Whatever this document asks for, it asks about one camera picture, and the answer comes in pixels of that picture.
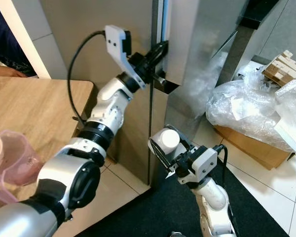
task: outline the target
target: transparent plastic container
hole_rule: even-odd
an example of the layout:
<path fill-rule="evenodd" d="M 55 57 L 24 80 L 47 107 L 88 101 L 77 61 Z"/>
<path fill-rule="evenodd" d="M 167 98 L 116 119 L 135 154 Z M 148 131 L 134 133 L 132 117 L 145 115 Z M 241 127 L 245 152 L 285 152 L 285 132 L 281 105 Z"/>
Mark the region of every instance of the transparent plastic container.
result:
<path fill-rule="evenodd" d="M 0 200 L 17 202 L 17 198 L 4 186 L 5 183 L 22 186 L 35 182 L 42 167 L 26 137 L 5 130 L 0 133 Z"/>

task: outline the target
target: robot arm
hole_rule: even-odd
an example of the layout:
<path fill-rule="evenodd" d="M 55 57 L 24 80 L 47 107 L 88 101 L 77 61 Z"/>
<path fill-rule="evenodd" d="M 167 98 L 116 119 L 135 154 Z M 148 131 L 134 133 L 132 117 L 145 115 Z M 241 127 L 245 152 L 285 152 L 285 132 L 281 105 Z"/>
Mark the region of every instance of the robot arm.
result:
<path fill-rule="evenodd" d="M 126 106 L 134 92 L 156 77 L 154 67 L 167 53 L 166 41 L 146 56 L 135 53 L 127 61 L 129 32 L 115 26 L 106 26 L 105 31 L 108 52 L 124 72 L 100 90 L 97 105 L 78 136 L 43 166 L 35 194 L 0 208 L 0 237 L 52 236 L 76 208 L 92 201 L 106 150 L 123 124 Z"/>
<path fill-rule="evenodd" d="M 228 213 L 227 192 L 208 177 L 217 165 L 223 145 L 194 146 L 175 127 L 167 125 L 149 139 L 148 146 L 166 170 L 176 173 L 178 182 L 186 184 L 195 194 L 203 236 L 236 237 Z"/>

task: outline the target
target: black floor mat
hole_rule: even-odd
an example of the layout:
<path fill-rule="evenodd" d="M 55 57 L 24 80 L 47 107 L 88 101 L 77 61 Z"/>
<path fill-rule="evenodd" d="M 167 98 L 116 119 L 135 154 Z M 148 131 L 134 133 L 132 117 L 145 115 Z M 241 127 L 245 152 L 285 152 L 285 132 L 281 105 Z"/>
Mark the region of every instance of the black floor mat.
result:
<path fill-rule="evenodd" d="M 221 183 L 221 162 L 211 175 Z M 166 237 L 171 231 L 180 231 L 187 237 L 201 237 L 195 196 L 175 175 L 163 179 L 162 173 L 158 189 L 147 191 L 76 236 Z M 226 186 L 241 237 L 288 237 L 229 170 Z"/>

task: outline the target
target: person's arm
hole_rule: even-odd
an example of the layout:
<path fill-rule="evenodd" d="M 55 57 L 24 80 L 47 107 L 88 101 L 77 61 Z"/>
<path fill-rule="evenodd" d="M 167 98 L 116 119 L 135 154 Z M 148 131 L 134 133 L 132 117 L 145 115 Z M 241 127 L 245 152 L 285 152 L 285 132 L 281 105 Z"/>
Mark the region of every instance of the person's arm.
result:
<path fill-rule="evenodd" d="M 13 68 L 0 66 L 0 77 L 26 78 L 27 76 Z"/>

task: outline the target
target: wooden blocks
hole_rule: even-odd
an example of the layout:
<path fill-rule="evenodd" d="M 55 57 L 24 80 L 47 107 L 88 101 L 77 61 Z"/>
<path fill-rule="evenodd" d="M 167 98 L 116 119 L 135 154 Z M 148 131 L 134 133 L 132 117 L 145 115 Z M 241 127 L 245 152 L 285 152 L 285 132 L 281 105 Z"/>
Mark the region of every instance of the wooden blocks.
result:
<path fill-rule="evenodd" d="M 280 86 L 289 83 L 296 78 L 296 61 L 291 58 L 292 55 L 285 50 L 267 65 L 262 74 Z"/>

